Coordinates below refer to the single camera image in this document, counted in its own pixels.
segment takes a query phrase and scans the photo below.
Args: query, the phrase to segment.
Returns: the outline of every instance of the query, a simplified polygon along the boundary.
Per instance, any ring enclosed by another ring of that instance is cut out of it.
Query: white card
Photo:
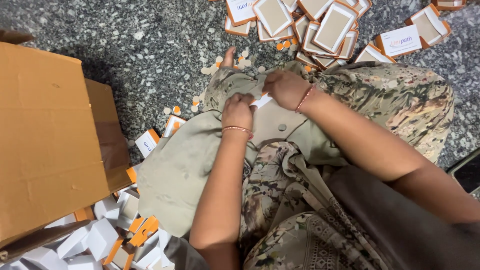
[[[241,22],[256,17],[253,12],[254,0],[227,0],[234,22]]]
[[[385,55],[395,56],[421,49],[420,36],[416,25],[410,25],[380,35]]]

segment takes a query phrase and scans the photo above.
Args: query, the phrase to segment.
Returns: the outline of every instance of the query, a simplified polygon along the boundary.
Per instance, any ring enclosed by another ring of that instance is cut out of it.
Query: bracelet
[[[312,92],[312,90],[315,88],[314,85],[312,85],[307,93],[305,93],[305,95],[303,96],[302,100],[300,101],[300,104],[297,106],[297,108],[295,109],[295,112],[299,112],[299,109],[300,109],[300,106],[304,103],[304,101],[307,99],[308,95]]]
[[[233,125],[222,128],[222,134],[225,130],[229,130],[229,129],[238,129],[238,130],[244,131],[250,135],[250,137],[248,138],[249,140],[253,139],[253,133],[250,130],[243,127],[239,127],[239,126],[233,126]]]

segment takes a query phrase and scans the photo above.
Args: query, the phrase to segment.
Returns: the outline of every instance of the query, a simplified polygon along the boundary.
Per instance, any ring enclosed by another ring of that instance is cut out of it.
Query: label
[[[142,136],[135,141],[135,144],[138,149],[140,149],[144,158],[146,158],[156,147],[156,142],[148,131],[143,133]]]
[[[241,22],[256,17],[253,12],[255,0],[227,0],[233,22]]]
[[[380,35],[384,45],[384,53],[395,56],[421,49],[420,36],[417,25],[410,25]]]

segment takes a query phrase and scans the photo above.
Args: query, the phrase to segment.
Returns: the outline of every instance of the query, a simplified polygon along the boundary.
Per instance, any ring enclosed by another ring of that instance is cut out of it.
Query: stone floor
[[[427,0],[372,0],[359,19],[356,54],[378,34],[400,28],[429,4]],[[454,86],[452,131],[440,157],[447,168],[480,146],[480,6],[442,12],[452,34],[441,44],[399,57],[401,63],[430,67]],[[207,86],[200,73],[232,45],[237,53],[248,48],[267,69],[292,60],[290,50],[278,51],[274,42],[259,43],[257,30],[248,37],[228,35],[223,1],[207,0],[0,0],[0,27],[33,34],[25,45],[65,54],[83,61],[87,78],[114,89],[120,123],[128,139],[148,128],[162,132],[165,107],[181,107],[181,117],[193,115],[192,97]],[[133,162],[140,152],[131,147]]]

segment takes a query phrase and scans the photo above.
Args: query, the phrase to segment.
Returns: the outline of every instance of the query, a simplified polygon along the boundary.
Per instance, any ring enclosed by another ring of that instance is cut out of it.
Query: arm
[[[222,127],[252,129],[252,96],[235,94],[225,103]],[[190,244],[211,270],[240,269],[237,240],[240,233],[243,160],[249,134],[226,130],[210,176],[198,203],[190,231]]]
[[[296,109],[310,87],[307,81],[295,76],[276,73],[265,81],[266,91],[280,106],[290,110]],[[282,80],[294,83],[289,86]],[[396,191],[429,212],[447,222],[480,221],[478,201],[391,132],[319,90],[313,90],[305,99],[300,112],[328,134],[359,168],[391,182]]]

